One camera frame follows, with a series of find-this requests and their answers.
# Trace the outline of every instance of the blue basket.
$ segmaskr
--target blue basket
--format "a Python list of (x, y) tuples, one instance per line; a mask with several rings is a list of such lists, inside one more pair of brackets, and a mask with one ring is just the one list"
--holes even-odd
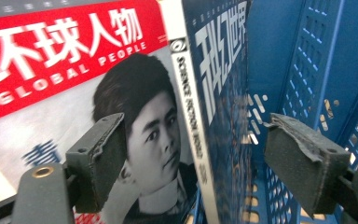
[(358, 166), (358, 1), (254, 0), (248, 20), (249, 130), (259, 223), (339, 223), (307, 217), (264, 163), (264, 122), (281, 113), (351, 152)]

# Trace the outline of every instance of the magazine cover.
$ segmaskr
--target magazine cover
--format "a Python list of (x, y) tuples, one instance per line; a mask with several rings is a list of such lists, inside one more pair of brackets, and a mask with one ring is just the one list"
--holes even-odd
[(154, 0), (0, 1), (0, 201), (25, 171), (64, 162), (97, 120), (124, 112), (119, 178), (103, 211), (76, 223), (178, 223), (197, 177), (176, 87)]
[(242, 223), (251, 184), (246, 145), (250, 1), (159, 3), (208, 223)]

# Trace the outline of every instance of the man's hair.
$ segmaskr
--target man's hair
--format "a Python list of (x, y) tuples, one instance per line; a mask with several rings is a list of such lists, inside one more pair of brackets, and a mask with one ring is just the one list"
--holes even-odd
[(154, 56), (134, 53), (111, 68), (94, 93), (93, 119), (124, 112), (126, 134), (142, 108), (166, 91), (176, 107), (173, 87), (164, 65)]

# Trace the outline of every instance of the white book spine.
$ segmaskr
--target white book spine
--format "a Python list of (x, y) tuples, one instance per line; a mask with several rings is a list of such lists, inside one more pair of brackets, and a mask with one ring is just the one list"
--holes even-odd
[(199, 179), (208, 223), (219, 223), (213, 173), (202, 123), (200, 100), (197, 92), (194, 67), (188, 45), (186, 20), (181, 0), (160, 0), (167, 37), (170, 40), (172, 62), (178, 84), (186, 130)]

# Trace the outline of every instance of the red banner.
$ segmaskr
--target red banner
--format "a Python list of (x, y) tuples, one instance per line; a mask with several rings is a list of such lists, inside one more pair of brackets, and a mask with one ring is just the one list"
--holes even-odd
[(0, 118), (167, 46), (156, 1), (119, 1), (0, 18)]

